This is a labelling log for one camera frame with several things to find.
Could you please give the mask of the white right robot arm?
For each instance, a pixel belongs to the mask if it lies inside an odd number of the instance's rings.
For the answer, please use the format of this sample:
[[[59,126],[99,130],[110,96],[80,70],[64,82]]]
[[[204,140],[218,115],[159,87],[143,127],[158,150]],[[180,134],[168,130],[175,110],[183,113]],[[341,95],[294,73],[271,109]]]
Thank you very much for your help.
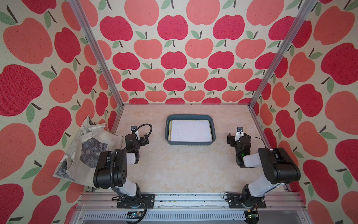
[[[227,144],[234,147],[237,165],[242,169],[263,169],[254,182],[246,184],[241,193],[227,193],[230,208],[254,208],[264,204],[264,197],[273,189],[297,182],[301,172],[284,148],[259,148],[255,154],[250,153],[251,136],[237,132],[227,136]]]

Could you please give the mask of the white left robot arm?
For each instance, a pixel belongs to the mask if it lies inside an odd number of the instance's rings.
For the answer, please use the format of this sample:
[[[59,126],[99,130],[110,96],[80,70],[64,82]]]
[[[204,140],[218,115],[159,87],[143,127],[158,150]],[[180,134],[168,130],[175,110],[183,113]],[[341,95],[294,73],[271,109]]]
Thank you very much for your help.
[[[142,194],[138,184],[127,178],[127,166],[138,164],[139,149],[149,144],[153,126],[142,124],[132,126],[125,136],[125,148],[101,152],[95,169],[93,182],[96,188],[111,189],[118,196],[118,209],[152,209],[154,194]]]

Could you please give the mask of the yellow-framed whiteboard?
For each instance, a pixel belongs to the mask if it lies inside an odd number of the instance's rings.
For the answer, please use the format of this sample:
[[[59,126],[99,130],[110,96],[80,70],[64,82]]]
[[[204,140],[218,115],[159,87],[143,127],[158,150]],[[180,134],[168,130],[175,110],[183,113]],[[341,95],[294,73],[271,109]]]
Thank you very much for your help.
[[[207,119],[174,119],[169,122],[168,140],[174,142],[211,142],[213,135]]]

